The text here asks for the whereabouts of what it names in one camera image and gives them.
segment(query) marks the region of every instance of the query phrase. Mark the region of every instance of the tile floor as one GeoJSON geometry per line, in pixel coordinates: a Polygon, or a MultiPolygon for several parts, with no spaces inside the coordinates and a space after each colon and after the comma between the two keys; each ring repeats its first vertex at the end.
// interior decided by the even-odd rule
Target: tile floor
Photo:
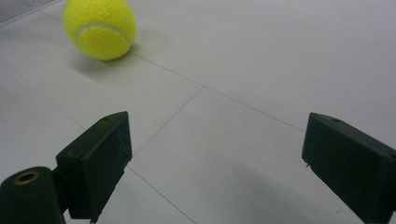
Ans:
{"type": "Polygon", "coordinates": [[[71,44],[64,0],[0,24],[1,180],[126,110],[134,158],[98,223],[361,223],[301,150],[311,111],[396,148],[394,1],[128,1],[114,62],[71,44]]]}

